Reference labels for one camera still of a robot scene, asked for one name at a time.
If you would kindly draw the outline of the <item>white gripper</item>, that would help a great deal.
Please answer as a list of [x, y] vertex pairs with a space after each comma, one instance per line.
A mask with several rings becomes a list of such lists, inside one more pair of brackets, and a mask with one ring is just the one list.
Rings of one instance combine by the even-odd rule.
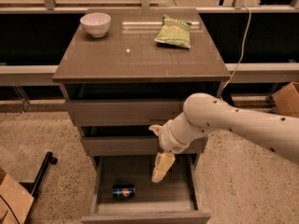
[[155, 166], [151, 177], [151, 181], [154, 183], [159, 183], [164, 179], [175, 162], [174, 154], [179, 154], [189, 147], [189, 144], [180, 143], [175, 138], [171, 129], [172, 122], [173, 120], [170, 119], [163, 126], [158, 124], [149, 126], [149, 130], [159, 137], [159, 145], [164, 151], [158, 153], [155, 158]]

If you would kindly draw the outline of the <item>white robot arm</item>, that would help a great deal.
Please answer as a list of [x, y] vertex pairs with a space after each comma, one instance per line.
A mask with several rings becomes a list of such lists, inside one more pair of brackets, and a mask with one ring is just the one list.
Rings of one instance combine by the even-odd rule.
[[149, 129], [158, 136], [162, 149], [155, 159], [151, 177], [154, 183], [164, 179], [177, 154], [216, 129], [234, 133], [299, 163], [299, 118], [236, 108], [206, 93], [189, 96], [182, 113], [164, 125], [151, 125]]

